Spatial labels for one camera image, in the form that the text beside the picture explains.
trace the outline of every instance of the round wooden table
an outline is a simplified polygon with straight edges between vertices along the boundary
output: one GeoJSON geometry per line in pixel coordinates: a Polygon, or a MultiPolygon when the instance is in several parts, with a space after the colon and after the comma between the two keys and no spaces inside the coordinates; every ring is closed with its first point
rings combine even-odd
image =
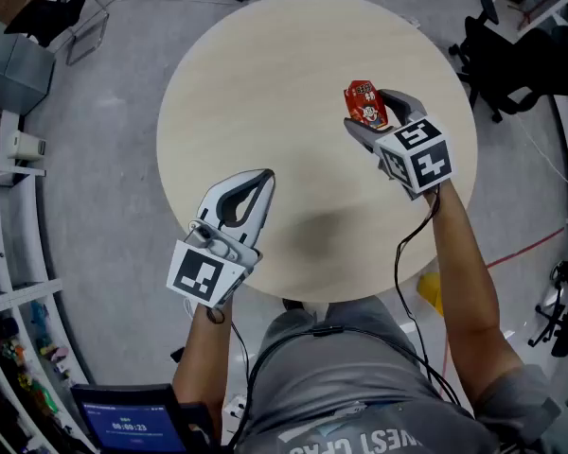
{"type": "MultiPolygon", "coordinates": [[[[275,195],[246,283],[309,302],[394,286],[398,243],[428,212],[347,133],[354,79],[422,101],[449,130],[467,206],[477,166],[473,116],[442,53],[398,15],[364,0],[263,0],[210,28],[187,52],[158,120],[160,177],[186,229],[204,193],[239,171],[271,168],[275,195]]],[[[400,281],[435,257],[431,225],[406,247],[400,281]]]]}

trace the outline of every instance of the red package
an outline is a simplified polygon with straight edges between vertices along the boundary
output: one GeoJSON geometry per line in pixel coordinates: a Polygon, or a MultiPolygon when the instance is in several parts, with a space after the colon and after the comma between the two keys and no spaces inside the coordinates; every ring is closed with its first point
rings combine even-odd
{"type": "Polygon", "coordinates": [[[387,111],[381,96],[369,80],[354,80],[343,91],[349,116],[378,130],[387,126],[387,111]]]}

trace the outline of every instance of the person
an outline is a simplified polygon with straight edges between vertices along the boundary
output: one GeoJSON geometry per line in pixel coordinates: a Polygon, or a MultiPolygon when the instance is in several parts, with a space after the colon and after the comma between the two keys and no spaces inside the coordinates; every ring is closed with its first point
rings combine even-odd
{"type": "MultiPolygon", "coordinates": [[[[387,341],[345,331],[281,344],[258,371],[236,452],[568,453],[568,410],[550,397],[541,369],[524,365],[501,333],[492,279],[450,181],[439,197],[433,225],[444,321],[473,416],[444,401],[412,355],[390,346],[414,351],[381,301],[369,297],[330,305],[325,324],[387,341]]],[[[213,324],[198,306],[173,379],[179,402],[204,403],[219,433],[231,314],[230,301],[224,323],[213,324]]],[[[312,315],[289,308],[269,326],[261,351],[312,327],[312,315]]]]}

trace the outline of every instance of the gray t-shirt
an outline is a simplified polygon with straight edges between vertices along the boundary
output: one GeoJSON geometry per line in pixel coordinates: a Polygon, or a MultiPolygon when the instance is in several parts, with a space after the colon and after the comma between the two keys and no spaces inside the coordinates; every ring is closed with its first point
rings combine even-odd
{"type": "Polygon", "coordinates": [[[345,332],[284,343],[261,367],[237,454],[568,453],[568,410],[537,366],[495,381],[475,419],[383,341],[345,332]]]}

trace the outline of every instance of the blue screen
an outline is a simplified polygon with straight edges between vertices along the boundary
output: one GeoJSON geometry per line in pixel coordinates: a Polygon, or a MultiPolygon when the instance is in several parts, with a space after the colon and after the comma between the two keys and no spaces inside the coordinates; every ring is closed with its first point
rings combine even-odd
{"type": "Polygon", "coordinates": [[[185,452],[164,406],[83,404],[103,446],[158,452],[185,452]]]}

